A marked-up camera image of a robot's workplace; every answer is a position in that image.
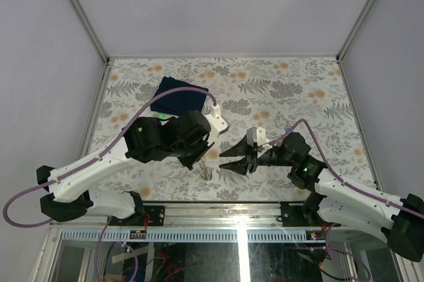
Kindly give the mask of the metal keyring with yellow grip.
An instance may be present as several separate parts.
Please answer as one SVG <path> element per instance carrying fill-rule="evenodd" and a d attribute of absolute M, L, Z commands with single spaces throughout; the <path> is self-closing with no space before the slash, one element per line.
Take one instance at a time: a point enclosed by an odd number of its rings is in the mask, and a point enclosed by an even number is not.
<path fill-rule="evenodd" d="M 200 177 L 204 181 L 211 181 L 213 174 L 211 170 L 206 166 L 206 163 L 203 160 L 199 160 L 199 170 L 200 170 Z"/>

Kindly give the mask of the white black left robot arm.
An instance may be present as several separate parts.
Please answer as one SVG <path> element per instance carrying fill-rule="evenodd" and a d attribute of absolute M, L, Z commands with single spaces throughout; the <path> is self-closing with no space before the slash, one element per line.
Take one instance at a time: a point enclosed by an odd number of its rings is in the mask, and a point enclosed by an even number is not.
<path fill-rule="evenodd" d="M 139 117 L 115 141 L 73 164 L 38 168 L 39 182 L 48 185 L 48 194 L 40 199 L 41 212 L 56 222 L 98 214 L 118 224 L 140 224 L 146 213 L 138 193 L 100 191 L 96 185 L 130 166 L 168 157 L 192 169 L 219 135 L 212 119 L 198 111 L 168 120 Z"/>

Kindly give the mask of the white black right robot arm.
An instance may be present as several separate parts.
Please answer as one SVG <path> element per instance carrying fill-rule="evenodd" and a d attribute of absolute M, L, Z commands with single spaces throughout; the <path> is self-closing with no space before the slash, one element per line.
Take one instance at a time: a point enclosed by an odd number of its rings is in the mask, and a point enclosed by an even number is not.
<path fill-rule="evenodd" d="M 221 153 L 240 160 L 220 168 L 246 175 L 258 167 L 290 167 L 289 180 L 310 192 L 301 207 L 307 224 L 322 221 L 354 228 L 383 241 L 405 259 L 423 259 L 423 199 L 414 194 L 402 198 L 342 179 L 310 150 L 297 132 L 279 145 L 269 145 L 264 129 L 251 128 L 238 144 Z"/>

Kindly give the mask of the dark navy folded cloth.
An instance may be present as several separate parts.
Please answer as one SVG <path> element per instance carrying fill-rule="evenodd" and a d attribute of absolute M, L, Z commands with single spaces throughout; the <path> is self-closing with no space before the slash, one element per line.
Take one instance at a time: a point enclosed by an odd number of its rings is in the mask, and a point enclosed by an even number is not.
<path fill-rule="evenodd" d="M 207 88 L 192 85 L 190 83 L 174 79 L 173 77 L 163 77 L 154 96 L 180 87 L 193 87 L 208 91 Z M 155 103 L 151 104 L 150 109 L 167 115 L 180 116 L 188 111 L 202 111 L 205 100 L 205 94 L 195 91 L 180 91 L 162 97 Z"/>

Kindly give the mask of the floral patterned table mat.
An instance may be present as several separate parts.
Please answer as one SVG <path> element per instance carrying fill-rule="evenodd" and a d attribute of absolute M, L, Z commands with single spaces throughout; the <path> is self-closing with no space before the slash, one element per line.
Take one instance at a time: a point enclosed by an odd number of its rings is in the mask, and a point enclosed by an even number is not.
<path fill-rule="evenodd" d="M 340 175 L 374 187 L 366 150 L 355 123 L 341 71 L 333 57 L 312 58 L 156 58 L 111 60 L 102 87 L 90 148 L 106 144 L 150 100 L 163 77 L 207 88 L 230 127 L 201 158 L 211 181 L 174 158 L 130 167 L 98 184 L 104 191 L 136 191 L 151 201 L 302 201 L 306 190 L 288 179 L 285 167 L 260 167 L 249 175 L 220 169 L 219 154 L 251 127 L 269 139 L 289 127 L 325 156 Z"/>

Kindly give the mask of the aluminium front rail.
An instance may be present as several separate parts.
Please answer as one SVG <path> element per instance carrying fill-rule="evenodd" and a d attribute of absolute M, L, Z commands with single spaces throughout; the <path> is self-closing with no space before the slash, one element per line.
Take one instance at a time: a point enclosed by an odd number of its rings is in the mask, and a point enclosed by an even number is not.
<path fill-rule="evenodd" d="M 245 224 L 250 228 L 320 227 L 320 221 L 303 217 L 301 201 L 295 202 L 193 202 L 148 201 L 146 216 L 126 222 L 112 220 L 109 228 L 139 230 L 165 228 L 224 229 Z"/>

